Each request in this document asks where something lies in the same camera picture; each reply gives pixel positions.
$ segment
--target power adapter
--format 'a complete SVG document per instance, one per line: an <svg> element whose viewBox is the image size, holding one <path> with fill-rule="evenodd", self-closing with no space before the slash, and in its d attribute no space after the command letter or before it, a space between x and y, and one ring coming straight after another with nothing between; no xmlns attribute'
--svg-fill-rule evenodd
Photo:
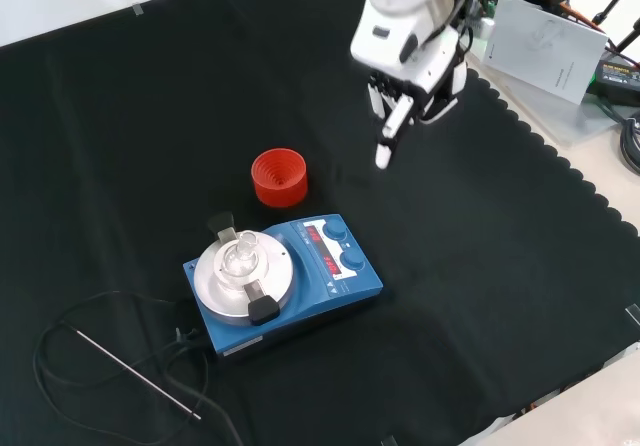
<svg viewBox="0 0 640 446"><path fill-rule="evenodd" d="M587 93L623 106L640 106L640 69L626 64L600 61Z"/></svg>

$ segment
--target blue knob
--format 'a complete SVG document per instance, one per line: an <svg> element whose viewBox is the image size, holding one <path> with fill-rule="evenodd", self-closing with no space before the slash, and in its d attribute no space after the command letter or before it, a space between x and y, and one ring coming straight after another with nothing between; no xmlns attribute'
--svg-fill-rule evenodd
<svg viewBox="0 0 640 446"><path fill-rule="evenodd" d="M342 221L336 219L327 221L322 230L328 238L336 241L342 241L347 237L347 226Z"/></svg>
<svg viewBox="0 0 640 446"><path fill-rule="evenodd" d="M340 255L340 261L349 269L357 270L364 268L364 254L355 248L347 248L344 253Z"/></svg>

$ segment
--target wire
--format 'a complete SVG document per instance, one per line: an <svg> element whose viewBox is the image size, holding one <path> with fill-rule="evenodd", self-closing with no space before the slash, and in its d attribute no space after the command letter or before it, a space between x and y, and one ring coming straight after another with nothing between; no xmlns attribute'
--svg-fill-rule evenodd
<svg viewBox="0 0 640 446"><path fill-rule="evenodd" d="M640 129L635 118L624 118L606 98L598 97L598 106L611 119L622 126L620 152L629 167L640 175Z"/></svg>
<svg viewBox="0 0 640 446"><path fill-rule="evenodd" d="M44 376L47 376L50 379L53 379L54 381L58 381L63 385L66 386L71 386L71 387L77 387L77 388L82 388L82 387L95 387L97 385L100 384L104 384L108 381L111 381L112 379L115 379L116 377L118 377L119 375L121 375L122 373L126 372L126 369L121 369L119 372L112 374L110 376L107 376L106 378L102 378L98 381L95 382L91 382L91 383L77 383L74 381L70 381L67 380L65 378L61 378L60 376L54 374L51 372L50 368L47 366L46 361L44 360L43 357L43 351L44 351L44 347L46 345L46 340L48 338L48 336L60 329L60 328L73 328L67 321L66 321L66 317L71 314L74 311L77 311L78 309L85 307L86 305L98 300L98 299L102 299L108 296L127 296L129 298L134 298L137 300L141 300L141 301L147 301L147 302L151 302L151 303L156 303L156 304L160 304L160 305L165 305L165 306L170 306L170 305L176 305L184 300L179 300L179 301L168 301L168 300L164 300L164 299L158 299L158 298L153 298L150 296L145 296L142 294L138 294L138 293L133 293L133 292L128 292L128 291L107 291L107 292L103 292L103 293L99 293L96 294L94 296L91 296L90 298L87 298L83 301L80 301L72 306L70 306L69 308L65 309L63 311L62 314L59 315L59 317L53 321L40 335L40 337L38 338L38 341L36 343L36 348L34 350L33 353L33 357L32 357L32 368L33 368L33 375L34 375L34 379L36 382L36 386L38 387L38 390L40 391L40 393L42 394L42 396L44 397L45 402L49 405L49 407L58 415L60 416L64 421L66 421L67 423L83 429L85 431L91 431L94 433L98 433L98 434L103 434L105 436L109 436L112 438L116 438L119 439L121 441L127 442L129 444L134 444L137 446L159 446L162 444L167 443L168 441L171 441L174 437L176 437L191 421L192 417L193 417L193 413L195 413L196 409L202 404L202 403L207 403L210 407L213 407L214 409L216 409L216 411L220 412L222 414L222 416L225 418L225 421L227 422L227 425L229 426L229 429L232 431L232 434L234 435L234 438L236 439L236 443L237 446L243 446L242 441L239 440L239 436L238 433L235 429L235 427L233 426L233 423L231 423L231 420L229 419L229 416L227 415L227 413L224 411L224 409L222 409L222 407L220 407L219 405L217 405L216 403L214 403L213 401L211 401L209 398L207 398L205 396L205 393L207 392L207 389L209 387L209 362L206 358L206 355L203 353L203 363L205 366L205 378L204 378L204 385L203 388L201 390L200 393L198 393L197 391L194 391L194 393L196 393L194 396L197 398L197 403L195 404L195 406L192 408L193 413L188 415L188 417L186 419L184 419L181 424L176 427L173 431L171 431L170 433L168 433L167 435L157 439L157 440L153 440L153 441L139 441L137 439L131 438L129 436L126 436L122 433L119 433L117 431L111 431L111 430L106 430L106 429L101 429L101 428L95 428L93 426L84 424L80 421L77 421L75 419L73 419L72 417L70 417L69 415L67 415L64 411L62 411L58 405L56 404L56 402L54 401L53 397L51 396L51 393L49 392L49 390L47 389L47 386L45 384L44 381ZM187 334L187 335L182 335L176 339L176 341L173 341L171 343L166 344L165 346L161 347L160 349L154 351L153 353L145 356L144 358L135 361L134 363L131 363L129 366L133 367L137 367L141 364L143 364L146 361L149 361L153 358L157 358L158 356L162 355L163 353L169 351L172 347L175 347L176 345L180 345L180 344L184 344L184 343L189 343L190 339L192 338L192 336L195 334L195 331L192 331L191 333ZM186 351L189 351L191 348L190 347L183 347L182 349L180 349L178 352L174 353L171 358L168 360L167 365L171 365L173 364L177 358L179 358L182 354L184 354Z"/></svg>

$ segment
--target power cord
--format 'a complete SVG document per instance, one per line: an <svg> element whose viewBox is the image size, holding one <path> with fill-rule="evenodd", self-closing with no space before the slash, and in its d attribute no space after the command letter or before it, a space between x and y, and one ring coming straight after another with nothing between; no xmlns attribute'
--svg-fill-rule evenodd
<svg viewBox="0 0 640 446"><path fill-rule="evenodd" d="M36 386L38 387L38 390L40 391L40 393L42 394L42 396L44 397L45 402L49 405L49 407L58 415L60 416L60 418L62 418L65 422L83 429L85 431L91 431L93 433L98 433L98 434L102 434L105 436L109 436L115 439L119 439L123 442L129 443L129 444L134 444L137 446L160 446L163 444L166 444L167 442L171 441L172 439L174 439L178 434L180 434L180 432L182 432L184 430L184 428L186 428L186 426L189 424L189 422L192 420L193 414L196 412L196 410L198 409L198 407L205 403L207 404L209 407L211 407L212 409L216 410L218 413L220 413L222 415L222 417L225 420L225 423L227 424L227 427L229 428L229 430L231 431L231 434L234 438L234 441L236 443L236 446L244 446L242 443L242 440L240 439L240 436L235 428L235 426L233 425L233 422L231 421L231 419L229 418L229 415L227 414L227 412L217 403L215 403L214 401L212 401L211 399L207 398L205 396L205 393L207 392L207 389L209 387L209 361L206 357L206 354L203 352L202 353L202 358L203 358L203 364L205 367L205 377L204 377L204 385L202 387L202 390L200 392L192 390L191 388L189 388L188 386L183 385L182 383L180 383L178 380L176 380L173 376L170 376L168 373L169 368L171 367L172 364L175 363L175 361L181 357L183 354L185 354L187 351L191 351L194 348L193 344L193 339L195 337L195 335L197 334L196 331L192 331L191 333L188 334L182 334L179 331L177 332L177 337L174 341L167 343L166 345L162 346L161 348L157 349L156 351L153 351L152 353L150 353L149 355L129 364L130 367L132 368L136 368L152 359L158 358L161 355L165 354L166 352L170 351L172 348L175 348L177 346L182 346L182 348L180 350L178 350L177 352L175 352L170 359L167 361L166 366L164 368L164 373L167 377L167 379L171 382L171 384L173 384L176 388L180 389L181 391L191 395L192 397L197 399L197 402L195 404L195 406L192 408L193 413L191 415L189 415L185 420L182 421L182 423L176 427L173 431L171 431L170 433L168 433L167 435L157 439L157 440L153 440L153 441L140 441L134 438L131 438L129 436L126 436L122 433L119 433L117 431L111 431L111 430L106 430L106 429L101 429L101 428L96 428L93 426L90 426L88 424L82 423L80 421L77 421L75 419L73 419L72 417L70 417L68 414L66 414L64 411L62 411L60 409L60 407L56 404L56 402L54 401L51 393L49 392L49 390L47 389L46 383L45 383L45 377L51 381L57 382L63 386L66 387L71 387L71 388L95 388L97 386L103 385L108 383L109 381L112 381L116 378L118 378L119 376L128 373L128 371L124 368L120 369L120 371L111 374L109 376L106 376L104 378L101 378L97 381L92 381L92 382L87 382L87 383L81 383L81 382L77 382L77 381L72 381L66 378L63 378L61 376L59 376L58 374L55 374L51 368L48 366L47 362L45 361L44 358L44 348L46 346L46 342L47 339L49 338L49 336L55 332L58 331L60 329L69 329L69 330L75 330L76 328L74 328L71 324L69 324L66 320L66 318L73 313L74 311L77 311L85 306L87 306L90 303L93 303L97 300L100 300L102 298L105 297L109 297L109 296L123 296L123 297L129 297L131 299L135 299L135 300L140 300L140 301L147 301L150 303L155 303L155 304L159 304L159 305L165 305L165 306L172 306L172 305L176 305L179 304L182 301L168 301L168 300L164 300L164 299L158 299L158 298L153 298L150 296L145 296L142 294L138 294L138 293L133 293L133 292L128 292L128 291L107 291L107 292L103 292L103 293L99 293L96 294L94 296L91 296L90 298L87 298L83 301L80 301L72 306L70 306L69 308L67 308L66 310L64 310L62 312L62 314L59 315L59 317L52 322L49 326L47 326L47 328L41 333L40 337L38 338L38 341L36 343L36 348L35 351L33 353L33 357L32 357L32 368L33 368L33 375L35 378L35 382L36 382Z"/></svg>
<svg viewBox="0 0 640 446"><path fill-rule="evenodd" d="M620 152L629 167L640 175L640 124L636 118L621 116L606 98L598 98L598 100L600 109L622 126Z"/></svg>

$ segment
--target electronic device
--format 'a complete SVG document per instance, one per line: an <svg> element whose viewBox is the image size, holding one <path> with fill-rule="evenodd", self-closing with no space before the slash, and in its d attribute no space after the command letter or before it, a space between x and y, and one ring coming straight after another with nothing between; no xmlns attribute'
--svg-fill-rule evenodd
<svg viewBox="0 0 640 446"><path fill-rule="evenodd" d="M614 104L640 106L640 70L631 65L600 61L587 93Z"/></svg>
<svg viewBox="0 0 640 446"><path fill-rule="evenodd" d="M295 332L302 323L374 297L382 282L340 215L236 233L184 264L216 352L229 356Z"/></svg>

